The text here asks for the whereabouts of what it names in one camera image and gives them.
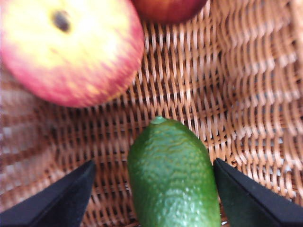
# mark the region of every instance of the yellow-red apple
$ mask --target yellow-red apple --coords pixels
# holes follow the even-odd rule
[[[143,30],[130,0],[2,0],[1,60],[40,98],[106,102],[141,65]]]
[[[207,0],[133,0],[138,13],[159,23],[179,23],[191,19]]]

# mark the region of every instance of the black object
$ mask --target black object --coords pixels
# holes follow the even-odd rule
[[[303,227],[303,208],[228,165],[214,161],[214,174],[231,227]]]
[[[89,161],[38,194],[0,214],[1,227],[77,227],[95,177]]]

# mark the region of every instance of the basket weave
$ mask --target basket weave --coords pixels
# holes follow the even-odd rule
[[[187,125],[212,161],[303,206],[303,1],[213,0],[187,23],[143,28],[133,86],[104,105],[44,102],[2,67],[1,210],[94,159],[83,226],[138,226],[126,157],[159,114]]]

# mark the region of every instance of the apple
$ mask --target apple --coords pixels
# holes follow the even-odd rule
[[[38,97],[107,102],[133,82],[144,51],[130,0],[2,0],[1,59]]]
[[[133,0],[143,18],[164,24],[191,19],[206,2],[207,0]]]

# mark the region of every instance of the avocado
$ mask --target avocado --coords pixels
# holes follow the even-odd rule
[[[208,152],[180,122],[152,120],[131,146],[128,172],[142,227],[221,226]]]

